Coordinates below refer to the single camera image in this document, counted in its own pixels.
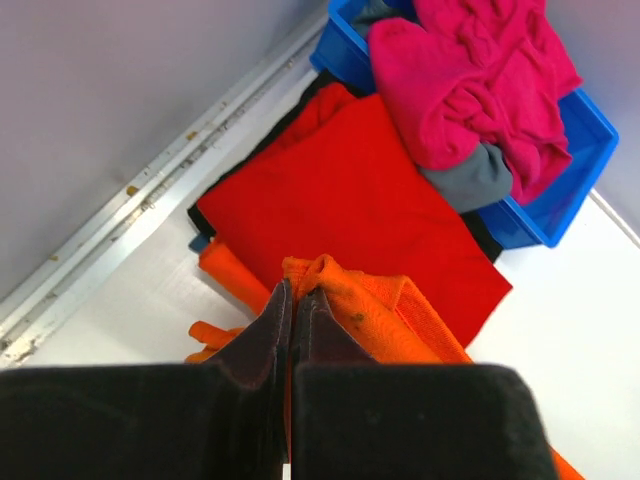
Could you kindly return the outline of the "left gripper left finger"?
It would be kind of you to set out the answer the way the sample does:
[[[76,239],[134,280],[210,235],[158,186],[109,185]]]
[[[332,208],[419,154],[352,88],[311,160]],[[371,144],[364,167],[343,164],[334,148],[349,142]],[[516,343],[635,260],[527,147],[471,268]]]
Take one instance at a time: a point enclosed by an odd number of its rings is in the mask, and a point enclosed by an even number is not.
[[[5,479],[278,479],[293,295],[287,281],[201,364],[9,369]]]

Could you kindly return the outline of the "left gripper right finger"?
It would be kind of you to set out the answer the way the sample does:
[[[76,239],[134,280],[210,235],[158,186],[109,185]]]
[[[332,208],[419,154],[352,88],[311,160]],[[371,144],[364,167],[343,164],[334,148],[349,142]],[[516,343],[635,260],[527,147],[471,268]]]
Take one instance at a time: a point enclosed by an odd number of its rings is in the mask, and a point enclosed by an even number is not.
[[[491,364],[384,365],[325,293],[297,308],[291,347],[295,479],[555,479],[532,394]]]

